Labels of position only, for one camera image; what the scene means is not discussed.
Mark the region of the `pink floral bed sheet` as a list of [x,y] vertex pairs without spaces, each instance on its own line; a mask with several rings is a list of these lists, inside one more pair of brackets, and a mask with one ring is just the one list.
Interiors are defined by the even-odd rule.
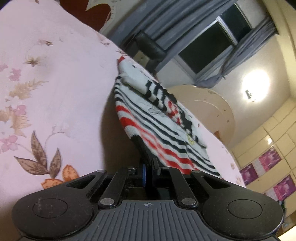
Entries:
[[[131,140],[115,108],[120,57],[155,80],[55,1],[10,1],[1,9],[1,211],[81,177],[75,151],[108,157],[112,144]],[[243,185],[222,142],[178,103],[193,117],[220,178]]]

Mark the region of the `dark window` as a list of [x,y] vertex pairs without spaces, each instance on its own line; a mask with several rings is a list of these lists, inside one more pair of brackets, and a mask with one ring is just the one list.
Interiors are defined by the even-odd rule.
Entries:
[[233,4],[191,41],[175,60],[192,77],[219,67],[252,27],[238,4]]

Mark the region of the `black leather office chair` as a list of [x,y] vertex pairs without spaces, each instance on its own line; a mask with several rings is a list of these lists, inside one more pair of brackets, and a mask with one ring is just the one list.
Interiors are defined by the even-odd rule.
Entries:
[[165,50],[143,31],[125,42],[125,52],[150,73],[155,72],[167,56]]

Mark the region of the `cream round headboard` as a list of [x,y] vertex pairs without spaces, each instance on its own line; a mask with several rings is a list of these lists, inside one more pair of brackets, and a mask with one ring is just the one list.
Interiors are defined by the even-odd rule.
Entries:
[[224,145],[230,144],[235,119],[228,102],[217,92],[194,85],[178,85],[168,92],[183,104]]

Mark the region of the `wall lamp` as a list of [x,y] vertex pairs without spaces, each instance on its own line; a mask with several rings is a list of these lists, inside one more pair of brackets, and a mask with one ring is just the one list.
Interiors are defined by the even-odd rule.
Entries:
[[251,102],[254,102],[254,98],[252,96],[252,93],[249,90],[245,90],[245,93],[247,95],[247,99]]

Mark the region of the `red black white striped sweater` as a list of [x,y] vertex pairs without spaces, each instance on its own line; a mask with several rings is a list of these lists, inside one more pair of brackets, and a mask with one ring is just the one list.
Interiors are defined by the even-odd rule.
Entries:
[[124,57],[118,71],[115,108],[128,137],[139,137],[163,166],[186,175],[200,170],[220,177],[193,117],[175,97]]

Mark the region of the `cream wardrobe with purple panels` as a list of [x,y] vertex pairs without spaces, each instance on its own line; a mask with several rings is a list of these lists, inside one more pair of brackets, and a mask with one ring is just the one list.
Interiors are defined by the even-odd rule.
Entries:
[[295,100],[289,98],[232,149],[245,186],[295,212]]

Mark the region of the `grey window curtain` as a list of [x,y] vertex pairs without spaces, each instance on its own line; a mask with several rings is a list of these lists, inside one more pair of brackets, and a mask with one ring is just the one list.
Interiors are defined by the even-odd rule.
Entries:
[[[125,42],[140,31],[145,32],[166,52],[156,67],[159,72],[194,40],[208,25],[222,15],[236,1],[143,1],[132,13],[108,34],[123,51]],[[197,87],[212,88],[240,64],[255,55],[274,35],[276,26],[266,17],[227,55],[222,64],[200,77],[194,77]]]

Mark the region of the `red heart-shaped headboard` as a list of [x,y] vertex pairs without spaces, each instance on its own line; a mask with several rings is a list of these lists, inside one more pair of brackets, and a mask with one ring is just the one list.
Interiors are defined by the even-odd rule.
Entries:
[[93,6],[88,10],[86,9],[87,0],[60,0],[60,5],[65,11],[97,32],[101,30],[111,15],[110,5],[105,3]]

